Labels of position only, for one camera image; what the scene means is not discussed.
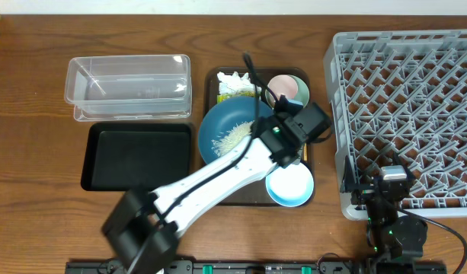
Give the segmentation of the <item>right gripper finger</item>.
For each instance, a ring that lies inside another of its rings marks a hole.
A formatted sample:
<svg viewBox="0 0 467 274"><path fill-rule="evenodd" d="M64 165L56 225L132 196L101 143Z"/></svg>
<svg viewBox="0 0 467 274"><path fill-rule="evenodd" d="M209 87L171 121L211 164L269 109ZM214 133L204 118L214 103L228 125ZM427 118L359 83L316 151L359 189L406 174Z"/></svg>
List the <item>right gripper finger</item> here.
<svg viewBox="0 0 467 274"><path fill-rule="evenodd" d="M344 159L344 174L342 178L343 185L356 185L357 179L355 171L353 169L353 163L351 162L350 156L346 156Z"/></svg>
<svg viewBox="0 0 467 274"><path fill-rule="evenodd" d="M395 166L400 166L404 170L407 181L415 181L415 175L409 170L408 166L402 161L398 152L393 153L392 161Z"/></svg>

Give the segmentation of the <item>pile of white rice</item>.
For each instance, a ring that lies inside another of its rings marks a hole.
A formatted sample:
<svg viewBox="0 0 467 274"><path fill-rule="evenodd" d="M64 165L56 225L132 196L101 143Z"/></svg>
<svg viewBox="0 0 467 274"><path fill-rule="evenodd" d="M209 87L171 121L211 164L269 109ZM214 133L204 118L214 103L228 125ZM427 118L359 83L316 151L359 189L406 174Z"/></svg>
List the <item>pile of white rice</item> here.
<svg viewBox="0 0 467 274"><path fill-rule="evenodd" d="M232 129L220 133L212 142L213 153L221 157L231 151L245 136L251 134L253 122L236 124Z"/></svg>

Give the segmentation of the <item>light blue bowl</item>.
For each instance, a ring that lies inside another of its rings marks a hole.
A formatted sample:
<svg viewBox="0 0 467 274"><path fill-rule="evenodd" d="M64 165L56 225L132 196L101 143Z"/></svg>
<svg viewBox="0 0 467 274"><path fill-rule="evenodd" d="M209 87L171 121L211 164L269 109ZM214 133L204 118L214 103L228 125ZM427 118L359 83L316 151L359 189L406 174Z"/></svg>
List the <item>light blue bowl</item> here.
<svg viewBox="0 0 467 274"><path fill-rule="evenodd" d="M299 207L315 193L315 181L310 169L302 162L277 168L265 178L268 195L284 207Z"/></svg>

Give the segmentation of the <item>dark blue plate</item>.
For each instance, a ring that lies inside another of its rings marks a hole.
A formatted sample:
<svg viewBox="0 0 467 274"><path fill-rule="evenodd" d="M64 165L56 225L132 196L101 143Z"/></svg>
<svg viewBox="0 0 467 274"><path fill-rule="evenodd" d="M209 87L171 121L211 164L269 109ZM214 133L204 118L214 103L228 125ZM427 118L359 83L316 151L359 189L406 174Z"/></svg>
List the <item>dark blue plate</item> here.
<svg viewBox="0 0 467 274"><path fill-rule="evenodd" d="M254 122L255 118L253 97L234 97L215 105L203 118L200 125L198 146L203 161L210 164L217 158L212 150L212 140L220 133L232 129L236 124L243 122ZM231 150L241 154L245 145L240 149Z"/></svg>

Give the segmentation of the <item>white tissue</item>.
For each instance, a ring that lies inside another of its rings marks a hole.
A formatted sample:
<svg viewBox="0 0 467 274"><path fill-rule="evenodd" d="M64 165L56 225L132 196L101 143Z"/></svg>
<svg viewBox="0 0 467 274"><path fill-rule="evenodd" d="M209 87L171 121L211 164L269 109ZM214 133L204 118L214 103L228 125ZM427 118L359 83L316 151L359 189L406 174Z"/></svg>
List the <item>white tissue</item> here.
<svg viewBox="0 0 467 274"><path fill-rule="evenodd" d="M238 72L227 75L224 72L218 72L219 94L234 94L242 91L261 92L261 87L251 82L249 73L246 72L240 76Z"/></svg>

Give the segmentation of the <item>yellow green snack wrapper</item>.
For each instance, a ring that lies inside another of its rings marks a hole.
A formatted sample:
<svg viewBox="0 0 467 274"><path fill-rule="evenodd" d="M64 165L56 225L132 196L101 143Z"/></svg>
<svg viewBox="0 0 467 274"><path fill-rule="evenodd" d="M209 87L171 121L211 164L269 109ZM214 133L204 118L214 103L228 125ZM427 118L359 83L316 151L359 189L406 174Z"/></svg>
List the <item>yellow green snack wrapper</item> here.
<svg viewBox="0 0 467 274"><path fill-rule="evenodd" d="M254 97L254 92L252 91L242 91L234 94L219 94L216 97L216 102L218 104L222 103L225 100L234 98L234 97Z"/></svg>

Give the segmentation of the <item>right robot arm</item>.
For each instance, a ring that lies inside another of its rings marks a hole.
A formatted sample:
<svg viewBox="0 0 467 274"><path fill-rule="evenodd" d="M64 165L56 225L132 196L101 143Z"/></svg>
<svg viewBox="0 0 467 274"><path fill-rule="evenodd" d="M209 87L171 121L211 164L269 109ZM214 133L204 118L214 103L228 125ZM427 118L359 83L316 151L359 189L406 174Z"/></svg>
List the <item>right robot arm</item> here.
<svg viewBox="0 0 467 274"><path fill-rule="evenodd" d="M350 193L355 205L365 205L368 215L366 240L375 254L354 263L352 273L415 273L414 260L423 256L427 223L398 214L398 203L409 195L415 175L403 165L398 154L392 164L381 167L367 184L355 180L350 160L345 159L340 192Z"/></svg>

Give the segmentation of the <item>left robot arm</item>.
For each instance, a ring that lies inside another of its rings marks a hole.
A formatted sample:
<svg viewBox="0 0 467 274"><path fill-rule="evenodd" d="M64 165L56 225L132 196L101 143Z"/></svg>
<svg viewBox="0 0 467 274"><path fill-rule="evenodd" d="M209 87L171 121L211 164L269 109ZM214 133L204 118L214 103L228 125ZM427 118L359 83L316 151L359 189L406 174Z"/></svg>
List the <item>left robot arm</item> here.
<svg viewBox="0 0 467 274"><path fill-rule="evenodd" d="M317 142L330 127L330 118L315 103L296 113L257 117L251 134L190 176L153 191L125 192L101 231L126 272L160 272L201 215L278 167L288 167L303 145Z"/></svg>

